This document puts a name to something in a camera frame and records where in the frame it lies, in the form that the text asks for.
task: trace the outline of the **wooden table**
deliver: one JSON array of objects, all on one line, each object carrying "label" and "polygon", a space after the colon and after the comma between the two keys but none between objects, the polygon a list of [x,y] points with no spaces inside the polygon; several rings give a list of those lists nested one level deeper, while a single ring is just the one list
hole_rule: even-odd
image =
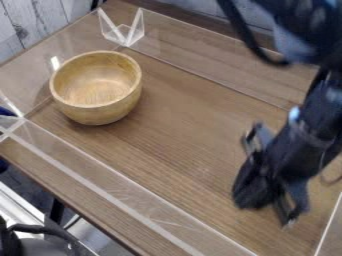
[{"label": "wooden table", "polygon": [[[110,17],[126,23],[134,17],[135,2],[108,1],[104,10]],[[114,49],[115,45],[104,40],[98,26],[98,18],[90,14],[0,69],[2,90],[11,95],[10,99],[24,110],[27,118],[92,156],[94,166],[90,159],[71,158],[58,144],[47,147],[46,152],[58,161],[74,166],[76,174],[72,178],[54,162],[44,161],[12,138],[2,143],[2,156],[87,220],[142,255],[190,255],[191,250],[187,246],[178,246],[78,180],[76,176],[83,177],[108,195],[118,197],[122,193],[115,189],[119,176],[103,166],[114,168],[166,200],[166,204],[171,203],[258,255],[311,255],[341,185],[326,188],[318,180],[311,182],[313,210],[289,230],[281,229],[270,208],[239,211],[230,190],[245,161],[239,146],[242,133],[255,120],[263,120],[274,129],[281,128],[287,114],[285,110],[301,102],[315,70],[303,67],[275,70],[263,64],[255,65],[247,50],[234,43],[222,45],[219,55],[225,66],[221,68],[222,72],[230,70],[231,80],[226,83],[233,90],[136,51],[119,48],[135,58],[143,69],[140,103],[120,122],[102,127],[82,126],[60,114],[50,98],[47,81],[51,70],[46,62],[47,56],[67,59],[90,50]],[[36,140],[44,147],[44,138]],[[338,172],[341,163],[338,159],[329,171]],[[246,254],[233,246],[226,255]]]}]

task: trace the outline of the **wood grain tabletop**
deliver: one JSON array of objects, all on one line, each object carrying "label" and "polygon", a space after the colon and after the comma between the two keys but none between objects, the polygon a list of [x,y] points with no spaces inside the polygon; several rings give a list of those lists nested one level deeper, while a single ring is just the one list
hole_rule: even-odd
[{"label": "wood grain tabletop", "polygon": [[[115,19],[128,22],[138,7],[132,2],[108,1],[104,10]],[[90,28],[95,28],[98,21],[92,15],[76,26],[83,26],[86,22]],[[87,38],[90,31],[75,30],[72,37],[71,34],[67,35],[71,29],[72,27],[67,28],[15,59],[14,63],[10,62],[10,66],[0,69],[0,76],[4,76],[2,70],[19,68],[27,61],[27,56],[38,54],[39,47],[54,47],[48,44],[62,40],[62,37],[67,36],[74,40],[79,38],[82,41]],[[281,229],[270,208],[239,211],[231,201],[230,191],[246,158],[239,145],[243,132],[255,120],[263,120],[275,131],[282,127],[287,115],[282,108],[287,109],[301,102],[314,69],[273,69],[255,64],[247,50],[235,44],[223,45],[217,42],[215,46],[221,52],[207,58],[211,65],[219,68],[217,62],[222,56],[225,65],[218,74],[229,72],[231,77],[226,86],[134,50],[119,48],[138,61],[143,70],[143,96],[132,113],[111,125],[87,127],[70,121],[46,96],[44,102],[34,104],[35,109],[28,118],[258,255],[313,255],[342,186],[328,188],[318,179],[311,182],[313,210],[301,218],[294,228],[287,230]],[[114,45],[98,37],[82,49],[75,47],[71,54],[91,48],[108,49]],[[199,54],[197,49],[193,50],[193,54]],[[20,78],[7,79],[10,85],[14,85]],[[10,85],[7,91],[16,90]],[[237,86],[246,90],[238,92]],[[42,95],[42,91],[47,93],[43,82],[32,99]],[[23,101],[26,99],[19,99],[16,103],[20,105]],[[58,152],[63,161],[67,156],[62,150]],[[127,215],[83,183],[44,162],[16,141],[7,139],[2,143],[0,155],[139,254],[189,255],[189,252]],[[80,162],[75,160],[72,164],[82,166]],[[341,164],[338,159],[329,167],[329,172],[338,172]],[[96,168],[78,170],[80,176],[111,193],[115,179],[110,172],[96,172]],[[239,255],[239,250],[233,248],[227,255]]]}]

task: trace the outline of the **wooden bowl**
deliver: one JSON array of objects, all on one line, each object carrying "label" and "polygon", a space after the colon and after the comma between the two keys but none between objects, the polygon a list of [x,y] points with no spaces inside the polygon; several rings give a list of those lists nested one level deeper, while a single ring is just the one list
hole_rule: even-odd
[{"label": "wooden bowl", "polygon": [[68,60],[50,80],[62,112],[76,122],[103,125],[122,119],[142,94],[142,70],[126,54],[95,51]]}]

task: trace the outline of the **bowl rim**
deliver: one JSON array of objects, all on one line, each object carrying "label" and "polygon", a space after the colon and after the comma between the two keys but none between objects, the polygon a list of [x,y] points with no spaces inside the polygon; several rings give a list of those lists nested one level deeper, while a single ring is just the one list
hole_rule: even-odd
[{"label": "bowl rim", "polygon": [[[135,66],[136,70],[138,70],[138,74],[136,74],[136,80],[135,80],[135,83],[132,84],[132,89],[130,91],[130,93],[127,95],[124,95],[123,98],[119,98],[119,99],[115,99],[112,101],[108,101],[106,103],[99,103],[99,104],[70,104],[70,102],[67,102],[63,97],[59,96],[56,90],[55,90],[55,78],[59,74],[59,71],[76,59],[79,58],[83,58],[84,56],[88,56],[88,55],[94,55],[94,54],[99,54],[99,53],[104,53],[104,54],[111,54],[111,55],[120,55],[122,57],[124,57],[126,59],[128,59],[128,61],[132,63],[132,65]],[[138,64],[136,60],[128,56],[127,54],[122,53],[122,52],[118,52],[118,51],[106,51],[106,50],[100,50],[100,51],[91,51],[91,52],[86,52],[86,53],[82,53],[76,56],[74,56],[71,59],[68,59],[59,67],[59,69],[54,72],[51,78],[50,78],[50,91],[51,91],[51,94],[54,96],[54,98],[56,100],[59,100],[63,104],[71,106],[71,107],[78,107],[78,108],[99,108],[99,107],[106,107],[106,106],[110,106],[112,105],[114,103],[124,100],[136,90],[139,84],[140,84],[140,81],[142,81],[142,68],[140,68],[140,65]]]}]

